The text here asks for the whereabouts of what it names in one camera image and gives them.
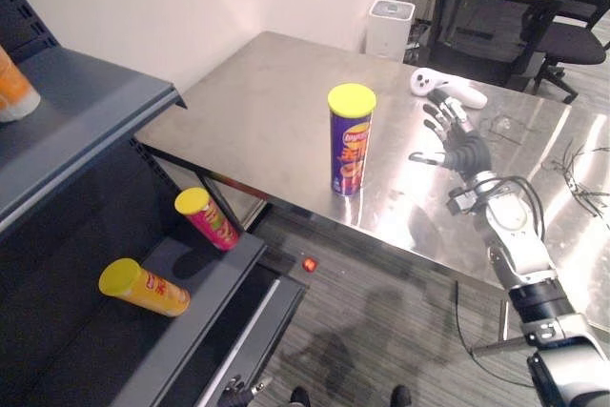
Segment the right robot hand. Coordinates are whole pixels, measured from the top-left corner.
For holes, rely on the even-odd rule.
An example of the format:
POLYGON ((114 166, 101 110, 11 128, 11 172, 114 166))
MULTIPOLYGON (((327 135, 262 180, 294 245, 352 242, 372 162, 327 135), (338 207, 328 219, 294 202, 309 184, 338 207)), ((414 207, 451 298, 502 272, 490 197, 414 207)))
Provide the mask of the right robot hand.
POLYGON ((474 127, 461 102, 441 89, 427 95, 423 125, 441 142, 439 153, 414 152, 409 159, 460 174, 468 181, 478 173, 492 171, 492 157, 484 139, 474 127))

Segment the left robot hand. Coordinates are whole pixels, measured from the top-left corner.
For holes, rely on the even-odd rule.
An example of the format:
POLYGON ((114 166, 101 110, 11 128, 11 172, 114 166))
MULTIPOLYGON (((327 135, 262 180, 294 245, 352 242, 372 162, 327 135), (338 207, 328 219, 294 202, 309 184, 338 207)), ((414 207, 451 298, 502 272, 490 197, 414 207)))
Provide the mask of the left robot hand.
POLYGON ((235 385, 226 388, 217 402, 218 407, 246 407, 255 397, 269 388, 274 381, 272 376, 265 376, 251 387, 235 385))

